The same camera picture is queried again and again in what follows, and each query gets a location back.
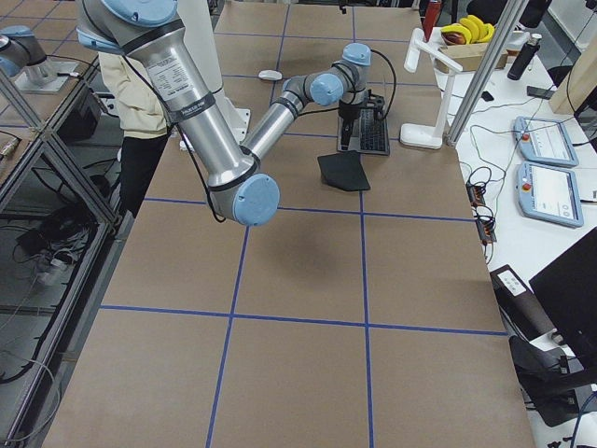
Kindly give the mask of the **grey laptop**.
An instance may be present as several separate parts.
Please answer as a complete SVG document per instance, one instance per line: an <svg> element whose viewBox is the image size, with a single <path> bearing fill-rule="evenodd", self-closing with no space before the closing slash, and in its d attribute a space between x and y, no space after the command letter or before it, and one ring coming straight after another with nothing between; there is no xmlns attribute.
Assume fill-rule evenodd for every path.
<svg viewBox="0 0 597 448"><path fill-rule="evenodd" d="M338 128L338 152L355 151L360 154L389 156L390 144L385 120L375 120L370 110L362 110L354 120L353 134L348 150L340 150L340 130Z"/></svg>

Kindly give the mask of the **black mouse pad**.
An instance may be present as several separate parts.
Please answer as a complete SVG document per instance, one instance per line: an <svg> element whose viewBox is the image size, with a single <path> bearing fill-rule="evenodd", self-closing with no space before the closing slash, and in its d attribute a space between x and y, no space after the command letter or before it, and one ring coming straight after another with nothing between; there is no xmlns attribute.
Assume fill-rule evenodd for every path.
<svg viewBox="0 0 597 448"><path fill-rule="evenodd" d="M323 184L348 192L370 190L357 152L346 151L319 156L317 162Z"/></svg>

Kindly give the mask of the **white computer mouse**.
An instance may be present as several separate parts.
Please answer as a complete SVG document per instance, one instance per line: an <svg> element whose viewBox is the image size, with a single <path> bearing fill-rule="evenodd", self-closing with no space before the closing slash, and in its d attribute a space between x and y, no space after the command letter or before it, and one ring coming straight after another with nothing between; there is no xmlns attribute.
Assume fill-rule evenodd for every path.
<svg viewBox="0 0 597 448"><path fill-rule="evenodd" d="M276 70L265 69L261 70L257 77L261 80L270 81L270 82L277 82L283 79L283 75Z"/></svg>

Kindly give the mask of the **cardboard box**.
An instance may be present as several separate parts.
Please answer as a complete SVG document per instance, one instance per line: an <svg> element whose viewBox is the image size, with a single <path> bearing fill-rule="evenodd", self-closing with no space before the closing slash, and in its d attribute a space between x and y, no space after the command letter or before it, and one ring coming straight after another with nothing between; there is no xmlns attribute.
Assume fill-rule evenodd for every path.
<svg viewBox="0 0 597 448"><path fill-rule="evenodd" d="M474 72L479 68L481 60L488 47L489 43L476 43L469 45L443 46L439 48L439 51L459 63L463 67L463 72ZM495 67L496 69L503 69L506 66L507 56L507 51L503 49L498 58ZM435 59L435 68L442 73L448 73L449 71L448 66L438 59Z"/></svg>

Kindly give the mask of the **red bottle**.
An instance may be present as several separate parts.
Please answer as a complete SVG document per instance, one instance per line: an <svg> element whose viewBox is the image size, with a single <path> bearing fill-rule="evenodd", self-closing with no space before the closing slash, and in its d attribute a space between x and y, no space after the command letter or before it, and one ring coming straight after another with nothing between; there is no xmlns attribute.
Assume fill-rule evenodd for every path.
<svg viewBox="0 0 597 448"><path fill-rule="evenodd" d="M441 0L429 0L423 17L423 40L429 41L442 8Z"/></svg>

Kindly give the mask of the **yellow bananas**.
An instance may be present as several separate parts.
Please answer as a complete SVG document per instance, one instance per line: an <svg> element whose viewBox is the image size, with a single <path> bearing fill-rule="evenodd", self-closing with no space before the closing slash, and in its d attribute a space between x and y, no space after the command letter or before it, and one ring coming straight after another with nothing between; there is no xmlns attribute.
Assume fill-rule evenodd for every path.
<svg viewBox="0 0 597 448"><path fill-rule="evenodd" d="M458 22L440 28L440 34L447 45L470 45L488 43L495 28L474 15L461 18Z"/></svg>

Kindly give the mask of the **black water bottle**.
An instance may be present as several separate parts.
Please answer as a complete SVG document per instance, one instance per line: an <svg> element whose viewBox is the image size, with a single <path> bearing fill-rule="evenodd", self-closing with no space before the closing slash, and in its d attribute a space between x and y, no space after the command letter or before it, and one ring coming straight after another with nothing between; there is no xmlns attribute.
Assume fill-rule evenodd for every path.
<svg viewBox="0 0 597 448"><path fill-rule="evenodd" d="M523 75L524 71L530 64L533 57L540 49L540 43L542 40L542 35L539 33L533 33L527 40L527 42L522 46L521 51L519 52L518 56L514 60L513 64L511 65L508 73L507 78L511 80L519 80Z"/></svg>

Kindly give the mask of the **upper teach pendant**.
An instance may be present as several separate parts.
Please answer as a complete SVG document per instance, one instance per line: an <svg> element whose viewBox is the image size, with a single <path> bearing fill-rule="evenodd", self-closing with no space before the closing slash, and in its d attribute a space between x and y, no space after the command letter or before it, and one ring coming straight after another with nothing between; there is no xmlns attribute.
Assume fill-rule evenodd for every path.
<svg viewBox="0 0 597 448"><path fill-rule="evenodd" d="M574 168L576 150L562 121L519 116L513 123L515 142L527 161Z"/></svg>

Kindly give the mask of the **teach pendant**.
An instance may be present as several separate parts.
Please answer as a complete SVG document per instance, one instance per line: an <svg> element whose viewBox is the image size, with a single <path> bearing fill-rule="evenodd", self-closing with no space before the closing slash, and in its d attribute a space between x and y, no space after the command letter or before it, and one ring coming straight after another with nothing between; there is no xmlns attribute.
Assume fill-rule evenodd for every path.
<svg viewBox="0 0 597 448"><path fill-rule="evenodd" d="M519 116L513 123L515 142L527 161L574 168L576 150L562 121Z"/></svg>
<svg viewBox="0 0 597 448"><path fill-rule="evenodd" d="M572 170L525 161L517 170L516 189L524 216L575 229L584 225Z"/></svg>

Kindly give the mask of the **lower teach pendant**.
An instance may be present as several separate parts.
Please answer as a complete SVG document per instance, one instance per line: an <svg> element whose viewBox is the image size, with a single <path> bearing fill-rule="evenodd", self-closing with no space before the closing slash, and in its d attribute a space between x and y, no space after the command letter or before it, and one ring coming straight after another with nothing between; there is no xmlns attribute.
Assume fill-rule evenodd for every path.
<svg viewBox="0 0 597 448"><path fill-rule="evenodd" d="M584 225L572 170L525 161L517 170L516 189L524 216L575 229Z"/></svg>

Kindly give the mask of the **person in cream sweater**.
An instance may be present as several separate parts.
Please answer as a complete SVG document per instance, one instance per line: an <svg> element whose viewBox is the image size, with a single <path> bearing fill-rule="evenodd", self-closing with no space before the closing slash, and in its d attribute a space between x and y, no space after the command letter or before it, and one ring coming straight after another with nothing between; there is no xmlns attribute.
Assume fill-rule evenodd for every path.
<svg viewBox="0 0 597 448"><path fill-rule="evenodd" d="M170 129L159 99L148 87L150 80L141 63L105 52L100 52L98 58L103 82L115 97L123 131L121 209L136 217L166 147Z"/></svg>

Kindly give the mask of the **black monitor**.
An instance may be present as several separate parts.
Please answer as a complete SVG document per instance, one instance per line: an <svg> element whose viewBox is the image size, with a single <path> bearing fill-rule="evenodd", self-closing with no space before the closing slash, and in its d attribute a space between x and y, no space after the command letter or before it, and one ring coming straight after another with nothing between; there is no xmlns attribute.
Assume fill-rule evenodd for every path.
<svg viewBox="0 0 597 448"><path fill-rule="evenodd" d="M539 303L584 367L596 365L596 230L535 275Z"/></svg>

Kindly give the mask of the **aluminium frame post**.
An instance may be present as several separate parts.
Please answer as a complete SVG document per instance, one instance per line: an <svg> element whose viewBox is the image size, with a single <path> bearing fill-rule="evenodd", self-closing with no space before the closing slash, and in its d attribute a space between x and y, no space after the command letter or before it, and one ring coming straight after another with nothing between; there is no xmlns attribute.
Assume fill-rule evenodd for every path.
<svg viewBox="0 0 597 448"><path fill-rule="evenodd" d="M479 101L482 92L495 69L497 62L505 48L508 36L514 30L528 5L527 0L509 0L497 23L495 35L489 42L487 49L481 59L478 70L475 72L451 124L445 136L445 143L450 147L456 147L466 124L471 118L474 109Z"/></svg>

